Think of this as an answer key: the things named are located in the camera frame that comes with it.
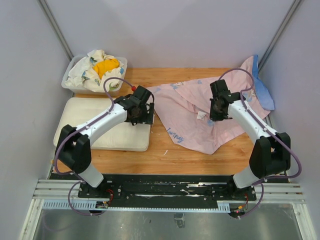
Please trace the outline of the cream bear print pillow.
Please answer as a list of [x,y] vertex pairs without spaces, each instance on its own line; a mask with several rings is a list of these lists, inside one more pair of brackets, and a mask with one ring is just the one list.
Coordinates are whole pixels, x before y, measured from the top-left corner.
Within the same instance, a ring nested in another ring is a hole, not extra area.
[[[110,105],[111,100],[108,98],[72,97],[69,99],[54,135],[53,145],[57,146],[61,130],[65,125],[76,127],[83,124],[107,110]],[[144,152],[149,146],[150,131],[149,124],[133,126],[129,122],[123,122],[97,139],[91,148],[93,150]]]

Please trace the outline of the blue pink snowflake pillowcase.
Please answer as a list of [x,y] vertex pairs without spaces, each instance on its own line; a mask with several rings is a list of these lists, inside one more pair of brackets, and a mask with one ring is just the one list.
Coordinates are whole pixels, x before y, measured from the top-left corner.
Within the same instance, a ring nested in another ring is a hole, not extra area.
[[[251,108],[264,119],[275,109],[274,101],[259,79],[258,56],[247,58],[240,70],[227,73],[223,79],[228,89],[244,92]],[[149,87],[155,97],[154,110],[172,141],[184,148],[213,154],[220,146],[244,133],[233,119],[212,121],[209,118],[212,91],[217,77],[162,84]]]

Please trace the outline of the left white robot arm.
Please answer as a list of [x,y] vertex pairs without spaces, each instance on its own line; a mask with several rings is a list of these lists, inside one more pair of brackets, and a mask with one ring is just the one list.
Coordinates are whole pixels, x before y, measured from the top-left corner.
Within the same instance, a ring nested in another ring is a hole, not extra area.
[[92,164],[91,147],[103,134],[122,123],[152,125],[154,121],[154,94],[139,85],[132,93],[111,100],[111,105],[102,113],[83,124],[65,125],[59,135],[54,155],[54,169],[59,174],[58,161],[67,166],[70,174],[76,175],[96,198],[113,191],[107,186],[103,174]]

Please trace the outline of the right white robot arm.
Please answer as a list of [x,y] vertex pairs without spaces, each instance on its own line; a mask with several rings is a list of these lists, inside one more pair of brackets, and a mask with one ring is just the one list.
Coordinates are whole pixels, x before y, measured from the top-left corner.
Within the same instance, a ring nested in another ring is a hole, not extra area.
[[226,193],[232,200],[240,199],[245,189],[265,177],[280,174],[291,167],[288,149],[291,139],[285,132],[278,133],[250,108],[240,92],[232,93],[220,79],[210,84],[209,118],[214,122],[235,120],[253,142],[248,166],[228,181]]

